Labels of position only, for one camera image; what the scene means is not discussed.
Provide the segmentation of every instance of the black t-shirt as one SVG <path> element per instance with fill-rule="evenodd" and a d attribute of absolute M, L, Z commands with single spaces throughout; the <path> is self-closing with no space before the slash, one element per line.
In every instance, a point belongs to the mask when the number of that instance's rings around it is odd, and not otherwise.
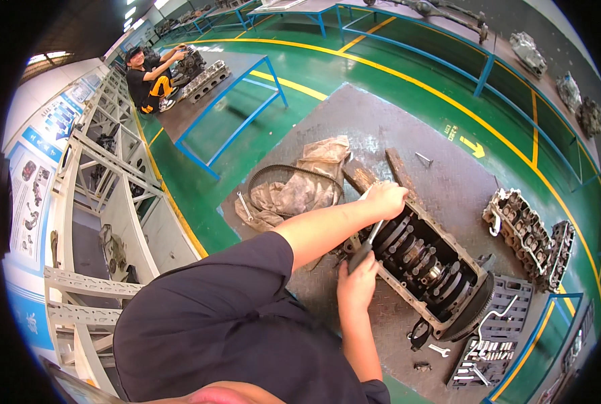
<path fill-rule="evenodd" d="M 287 404 L 390 404 L 385 384 L 360 383 L 338 336 L 284 289 L 292 263 L 289 243 L 268 231 L 143 287 L 114 332 L 128 398 L 179 397 L 226 380 Z"/>
<path fill-rule="evenodd" d="M 125 79 L 128 82 L 128 91 L 130 91 L 130 96 L 134 100 L 134 106 L 140 108 L 145 105 L 145 100 L 148 98 L 148 93 L 152 88 L 152 82 L 143 81 L 143 76 L 146 73 L 151 72 L 153 68 L 159 67 L 163 64 L 163 62 L 159 61 L 158 57 L 146 57 L 143 61 L 143 70 L 136 69 L 128 69 L 125 74 Z"/>

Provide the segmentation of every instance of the wrench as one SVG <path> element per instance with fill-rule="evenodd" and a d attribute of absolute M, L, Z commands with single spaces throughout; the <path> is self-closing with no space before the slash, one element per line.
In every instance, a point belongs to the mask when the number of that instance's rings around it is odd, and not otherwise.
<path fill-rule="evenodd" d="M 433 349 L 434 351 L 438 351 L 442 354 L 442 358 L 446 358 L 447 356 L 449 356 L 449 354 L 447 353 L 448 351 L 451 351 L 450 349 L 446 348 L 446 349 L 442 349 L 437 345 L 434 344 L 430 344 L 429 348 Z"/>
<path fill-rule="evenodd" d="M 238 192 L 238 198 L 240 198 L 240 202 L 242 202 L 242 206 L 244 206 L 244 210 L 247 211 L 247 216 L 249 217 L 249 222 L 253 222 L 253 216 L 251 216 L 251 212 L 249 212 L 249 208 L 247 207 L 247 202 L 244 202 L 244 198 L 242 198 L 241 192 Z"/>
<path fill-rule="evenodd" d="M 476 375 L 478 375 L 478 377 L 480 378 L 480 380 L 482 380 L 482 382 L 485 384 L 485 386 L 489 386 L 489 380 L 487 380 L 485 378 L 485 376 L 479 371 L 478 367 L 476 366 L 476 364 L 474 363 L 473 366 L 471 367 L 471 369 L 474 371 L 474 373 Z"/>

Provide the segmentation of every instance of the blue table frame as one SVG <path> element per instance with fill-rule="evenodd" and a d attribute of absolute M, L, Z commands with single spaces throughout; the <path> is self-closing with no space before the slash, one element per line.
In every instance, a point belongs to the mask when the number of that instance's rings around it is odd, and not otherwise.
<path fill-rule="evenodd" d="M 263 63 L 267 64 L 267 67 L 269 68 L 269 71 L 271 72 L 271 74 L 273 76 L 273 81 L 276 83 L 276 87 L 272 87 L 270 85 L 260 83 L 259 81 L 254 81 L 254 80 L 250 80 L 250 79 L 246 78 L 250 72 L 254 71 L 258 66 L 260 66 Z M 260 107 L 258 107 L 255 111 L 253 111 L 251 113 L 251 115 L 249 115 L 249 117 L 240 124 L 240 126 L 238 126 L 238 129 L 236 129 L 231 134 L 231 136 L 229 136 L 229 138 L 224 142 L 224 144 L 220 147 L 220 149 L 215 152 L 213 157 L 211 157 L 211 159 L 205 163 L 195 154 L 195 152 L 186 143 L 184 143 L 184 139 L 186 139 L 186 137 L 193 130 L 195 125 L 197 125 L 199 123 L 199 121 L 213 108 L 213 106 L 215 106 L 215 104 L 217 104 L 218 101 L 220 101 L 228 92 L 230 92 L 233 89 L 233 87 L 235 87 L 241 81 L 246 81 L 247 83 L 265 87 L 266 89 L 273 90 L 274 93 L 266 101 L 264 101 L 264 103 L 262 103 L 260 105 Z M 220 176 L 217 175 L 217 173 L 215 173 L 215 171 L 213 171 L 211 169 L 211 166 L 218 160 L 218 158 L 222 155 L 222 153 L 224 153 L 226 151 L 226 149 L 231 145 L 231 143 L 233 141 L 235 141 L 235 139 L 238 137 L 238 135 L 240 133 L 242 133 L 244 128 L 246 128 L 266 107 L 268 107 L 273 102 L 273 100 L 275 100 L 279 96 L 282 99 L 282 102 L 285 104 L 285 108 L 289 108 L 289 104 L 287 104 L 287 99 L 285 98 L 285 94 L 282 92 L 282 87 L 280 86 L 280 83 L 278 82 L 278 77 L 276 76 L 276 73 L 273 71 L 272 62 L 269 61 L 268 56 L 264 56 L 263 59 L 261 59 L 256 64 L 254 64 L 254 66 L 247 69 L 247 71 L 245 71 L 240 77 L 236 78 L 236 80 L 231 85 L 229 85 L 224 91 L 222 91 L 215 98 L 215 100 L 213 102 L 208 104 L 208 106 L 199 115 L 199 117 L 197 117 L 197 119 L 195 119 L 192 122 L 191 126 L 189 126 L 189 128 L 175 142 L 175 147 L 177 149 L 179 149 L 186 157 L 190 158 L 195 164 L 200 166 L 204 171 L 206 171 L 208 174 L 210 174 L 213 178 L 215 178 L 216 180 L 220 180 Z"/>
<path fill-rule="evenodd" d="M 208 15 L 207 16 L 207 20 L 209 21 L 211 29 L 215 31 L 215 29 L 213 29 L 213 28 L 241 26 L 246 31 L 246 30 L 249 29 L 247 27 L 247 22 L 248 22 L 248 23 L 251 24 L 251 28 L 253 28 L 255 30 L 255 27 L 253 26 L 253 23 L 251 22 L 251 20 L 249 18 L 247 18 L 247 21 L 245 21 L 244 18 L 242 18 L 241 10 L 244 9 L 245 7 L 247 7 L 250 4 L 254 4 L 257 1 L 260 1 L 260 0 L 250 0 L 247 3 L 240 4 L 240 6 L 238 6 L 236 8 L 228 9 L 225 12 L 220 12 L 220 13 L 217 13 L 215 15 Z M 238 20 L 240 20 L 239 23 L 233 23 L 233 24 L 215 24 L 215 22 L 217 20 L 219 20 L 220 18 L 224 17 L 225 15 L 231 14 L 231 13 L 235 13 L 235 15 L 237 15 Z"/>
<path fill-rule="evenodd" d="M 312 20 L 314 23 L 318 24 L 319 27 L 321 27 L 321 35 L 323 36 L 323 39 L 326 39 L 327 36 L 325 34 L 325 24 L 323 23 L 323 14 L 334 10 L 335 8 L 338 8 L 339 5 L 338 4 L 334 4 L 333 6 L 329 6 L 328 8 L 325 8 L 324 10 L 321 11 L 316 11 L 316 12 L 308 12 L 308 11 L 287 11 L 287 10 L 278 10 L 278 11 L 265 11 L 265 12 L 257 12 L 257 13 L 249 13 L 247 14 L 247 17 L 249 18 L 249 21 L 251 22 L 251 26 L 253 26 L 253 23 L 256 21 L 256 19 L 258 17 L 264 17 L 265 15 L 276 15 L 276 14 L 280 14 L 280 16 L 284 16 L 284 14 L 302 14 L 304 16 L 306 16 L 307 18 L 309 18 L 310 20 Z M 337 18 L 339 19 L 339 26 L 341 26 L 341 16 L 339 14 L 337 14 Z M 350 10 L 350 20 L 352 20 L 352 10 Z"/>
<path fill-rule="evenodd" d="M 477 43 L 473 43 L 472 41 L 469 41 L 468 39 L 459 36 L 458 34 L 451 32 L 449 30 L 444 30 L 443 28 L 437 27 L 435 25 L 432 24 L 428 24 L 425 23 L 423 21 L 420 20 L 416 20 L 414 18 L 408 17 L 406 15 L 402 15 L 399 13 L 394 13 L 394 12 L 389 12 L 389 11 L 385 11 L 383 9 L 379 9 L 379 8 L 370 8 L 370 7 L 366 7 L 364 5 L 357 5 L 354 6 L 353 4 L 347 4 L 347 3 L 337 3 L 337 6 L 343 6 L 344 8 L 348 8 L 350 10 L 350 15 L 352 16 L 352 8 L 356 7 L 356 8 L 364 8 L 366 10 L 369 10 L 372 14 L 374 14 L 374 17 L 376 18 L 376 14 L 377 13 L 381 13 L 381 14 L 385 14 L 385 15 L 389 15 L 392 17 L 395 17 L 397 19 L 401 19 L 401 20 L 406 20 L 406 21 L 410 21 L 411 23 L 416 23 L 419 25 L 422 25 L 424 27 L 427 27 L 429 29 L 435 30 L 440 32 L 441 34 L 453 37 L 455 39 L 457 39 L 458 41 L 462 41 L 465 44 L 468 44 L 469 46 L 472 46 L 473 48 L 477 49 L 478 51 L 482 52 L 483 54 L 485 54 L 485 64 L 483 66 L 482 72 L 480 74 L 480 77 L 475 77 L 472 74 L 469 74 L 468 72 L 466 72 L 465 70 L 460 69 L 459 67 L 453 65 L 450 62 L 447 62 L 446 60 L 442 60 L 441 58 L 432 55 L 428 52 L 425 52 L 424 50 L 418 49 L 414 46 L 410 46 L 408 44 L 399 42 L 399 41 L 395 41 L 393 39 L 389 39 L 377 34 L 369 34 L 368 32 L 365 31 L 361 31 L 361 30 L 357 30 L 355 28 L 350 28 L 351 25 L 356 24 L 357 22 L 361 21 L 362 19 L 366 18 L 369 16 L 368 15 L 364 15 L 360 18 L 357 18 L 356 20 L 353 20 L 352 22 L 342 25 L 341 24 L 341 17 L 339 16 L 340 11 L 337 9 L 337 16 L 338 16 L 338 20 L 339 20 L 339 30 L 341 31 L 341 41 L 345 44 L 345 37 L 343 35 L 343 32 L 351 32 L 353 34 L 357 34 L 357 35 L 363 35 L 363 36 L 367 36 L 367 37 L 371 37 L 374 39 L 377 39 L 379 41 L 384 41 L 390 44 L 394 44 L 396 46 L 399 46 L 400 48 L 404 48 L 407 49 L 413 53 L 417 53 L 421 56 L 424 56 L 425 58 L 434 60 L 438 63 L 441 63 L 442 65 L 450 68 L 451 70 L 455 71 L 456 73 L 462 75 L 463 77 L 466 77 L 467 79 L 471 80 L 472 82 L 476 83 L 476 89 L 473 93 L 473 95 L 475 97 L 480 96 L 480 94 L 482 93 L 483 89 L 489 89 L 492 93 L 494 93 L 495 95 L 497 95 L 502 101 L 504 101 L 506 104 L 508 104 L 512 109 L 514 109 L 519 115 L 521 115 L 525 121 L 527 121 L 530 125 L 532 125 L 532 127 L 536 128 L 536 130 L 538 130 L 539 134 L 543 137 L 543 139 L 545 139 L 547 141 L 547 143 L 550 145 L 550 147 L 552 147 L 552 149 L 555 151 L 555 153 L 559 156 L 559 158 L 561 159 L 562 163 L 566 166 L 566 168 L 568 168 L 570 170 L 570 172 L 574 175 L 574 177 L 577 179 L 577 181 L 579 182 L 579 185 L 574 188 L 571 189 L 572 192 L 576 192 L 578 190 L 580 190 L 581 188 L 587 186 L 589 183 L 592 183 L 593 181 L 595 181 L 599 175 L 601 174 L 601 168 L 600 166 L 596 163 L 595 159 L 592 157 L 592 155 L 588 152 L 588 149 L 586 148 L 586 145 L 584 144 L 584 142 L 580 139 L 579 134 L 577 134 L 577 132 L 575 131 L 575 129 L 572 127 L 572 125 L 570 125 L 570 122 L 568 122 L 568 120 L 566 119 L 566 117 L 564 117 L 564 115 L 561 113 L 561 111 L 559 111 L 559 109 L 554 105 L 554 103 L 552 103 L 546 96 L 545 94 L 543 94 L 535 85 L 533 85 L 531 83 L 530 80 L 528 80 L 525 76 L 523 76 L 518 70 L 514 69 L 509 63 L 505 62 L 505 60 L 502 60 L 501 58 L 499 58 L 498 56 L 496 56 L 494 53 L 489 52 L 487 49 L 479 46 Z M 541 99 L 543 99 L 545 102 L 547 102 L 547 104 L 554 110 L 555 114 L 560 117 L 564 124 L 567 126 L 567 128 L 571 131 L 572 135 L 574 136 L 573 140 L 570 142 L 569 145 L 572 145 L 574 142 L 579 141 L 581 144 L 581 147 L 586 151 L 586 155 L 587 157 L 590 159 L 590 162 L 592 163 L 592 166 L 595 168 L 596 174 L 586 180 L 583 179 L 583 173 L 581 172 L 581 166 L 579 166 L 579 174 L 577 174 L 576 170 L 574 169 L 574 167 L 572 167 L 572 165 L 570 164 L 570 162 L 568 161 L 567 157 L 565 157 L 563 155 L 563 153 L 561 152 L 561 150 L 559 150 L 559 148 L 557 147 L 557 145 L 552 141 L 552 139 L 550 139 L 550 137 L 545 133 L 545 131 L 543 131 L 540 126 L 534 122 L 534 120 L 528 115 L 526 114 L 523 109 L 519 108 L 514 102 L 512 102 L 510 99 L 508 99 L 505 95 L 503 95 L 501 92 L 499 92 L 498 90 L 496 90 L 494 87 L 490 86 L 489 84 L 487 84 L 487 78 L 489 77 L 489 74 L 491 73 L 491 69 L 493 68 L 494 64 L 499 63 L 501 66 L 503 66 L 505 69 L 508 69 L 509 71 L 511 71 L 512 73 L 514 73 L 514 75 L 516 75 L 517 77 L 519 77 L 521 80 L 523 80 L 524 83 L 526 83 L 532 90 L 534 90 L 536 93 L 538 93 L 538 95 L 541 97 Z"/>

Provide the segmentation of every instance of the person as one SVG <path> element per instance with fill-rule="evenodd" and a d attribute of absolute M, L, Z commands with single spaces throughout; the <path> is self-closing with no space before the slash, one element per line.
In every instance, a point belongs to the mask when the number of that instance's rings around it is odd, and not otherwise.
<path fill-rule="evenodd" d="M 197 263 L 164 273 L 121 313 L 114 358 L 132 401 L 389 404 L 368 306 L 379 264 L 341 263 L 342 338 L 286 291 L 291 274 L 360 229 L 402 212 L 408 190 L 305 212 Z"/>
<path fill-rule="evenodd" d="M 160 58 L 146 58 L 140 46 L 128 51 L 125 55 L 128 66 L 125 79 L 137 110 L 144 114 L 154 114 L 157 110 L 163 112 L 175 105 L 174 100 L 167 98 L 178 90 L 170 82 L 170 66 L 184 58 L 185 48 L 186 45 L 181 43 Z"/>

